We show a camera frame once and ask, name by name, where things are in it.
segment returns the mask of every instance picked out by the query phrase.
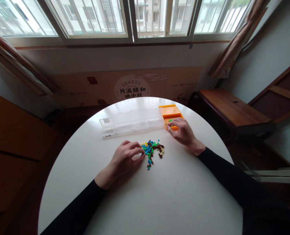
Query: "table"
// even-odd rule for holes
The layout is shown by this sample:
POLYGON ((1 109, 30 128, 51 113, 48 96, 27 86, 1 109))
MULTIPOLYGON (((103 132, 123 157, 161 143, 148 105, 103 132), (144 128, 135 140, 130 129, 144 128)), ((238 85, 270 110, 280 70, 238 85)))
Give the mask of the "table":
POLYGON ((49 174, 40 205, 40 234, 111 160, 125 139, 165 146, 154 165, 144 160, 129 179, 107 192, 85 234, 242 234, 242 208, 212 173, 164 127, 101 137, 99 119, 112 113, 176 104, 195 136, 221 157, 231 156, 215 130, 197 113, 171 100, 141 97, 101 110, 69 139, 49 174))

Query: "right hand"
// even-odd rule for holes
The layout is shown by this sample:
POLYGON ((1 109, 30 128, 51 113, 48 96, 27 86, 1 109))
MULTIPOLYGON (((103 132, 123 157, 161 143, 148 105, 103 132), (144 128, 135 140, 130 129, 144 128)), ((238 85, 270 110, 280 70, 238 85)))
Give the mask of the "right hand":
POLYGON ((144 158, 144 150, 138 142, 123 141, 110 163, 95 177, 95 183, 104 190, 109 189, 118 177, 138 169, 144 158), (138 153, 142 154, 140 158, 133 160, 138 153))
POLYGON ((196 156, 206 149, 206 146, 196 139, 190 125, 183 118, 178 117, 173 119, 168 123, 167 130, 175 140, 188 147, 196 156), (179 130, 175 132, 171 129, 171 125, 177 126, 179 130))

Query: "orange plastic container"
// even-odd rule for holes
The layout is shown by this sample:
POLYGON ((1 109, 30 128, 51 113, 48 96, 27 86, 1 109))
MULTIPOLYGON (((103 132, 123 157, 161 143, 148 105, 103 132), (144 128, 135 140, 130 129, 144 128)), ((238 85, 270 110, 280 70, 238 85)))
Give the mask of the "orange plastic container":
MULTIPOLYGON (((164 119, 166 129, 167 129, 166 124, 169 123, 169 120, 175 119, 175 118, 183 118, 181 112, 178 110, 178 108, 177 108, 177 106, 175 106, 175 104, 163 105, 163 106, 159 106, 159 108, 163 108, 162 109, 162 117, 164 119)), ((176 131, 179 128, 177 126, 172 126, 171 129, 176 131)))

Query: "black sleeve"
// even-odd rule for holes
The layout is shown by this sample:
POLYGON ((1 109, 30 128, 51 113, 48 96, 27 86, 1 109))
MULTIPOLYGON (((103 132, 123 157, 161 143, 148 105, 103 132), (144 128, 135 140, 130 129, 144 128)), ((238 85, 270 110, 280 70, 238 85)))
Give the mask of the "black sleeve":
POLYGON ((105 193, 93 180, 41 234, 83 234, 105 193))
POLYGON ((260 182, 208 148, 198 158, 243 208, 243 234, 290 234, 290 209, 260 182))

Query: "curtain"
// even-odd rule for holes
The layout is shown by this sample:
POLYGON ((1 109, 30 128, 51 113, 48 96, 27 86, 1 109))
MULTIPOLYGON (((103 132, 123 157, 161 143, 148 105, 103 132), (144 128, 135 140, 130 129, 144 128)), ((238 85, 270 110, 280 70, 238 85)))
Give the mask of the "curtain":
POLYGON ((56 84, 41 74, 17 50, 0 36, 0 62, 38 96, 52 95, 56 84))
POLYGON ((210 76, 212 78, 220 79, 227 78, 229 76, 229 72, 237 56, 251 36, 256 20, 259 18, 269 1, 270 0, 253 0, 251 9, 249 10, 246 18, 246 22, 236 33, 227 48, 212 67, 210 71, 210 76))

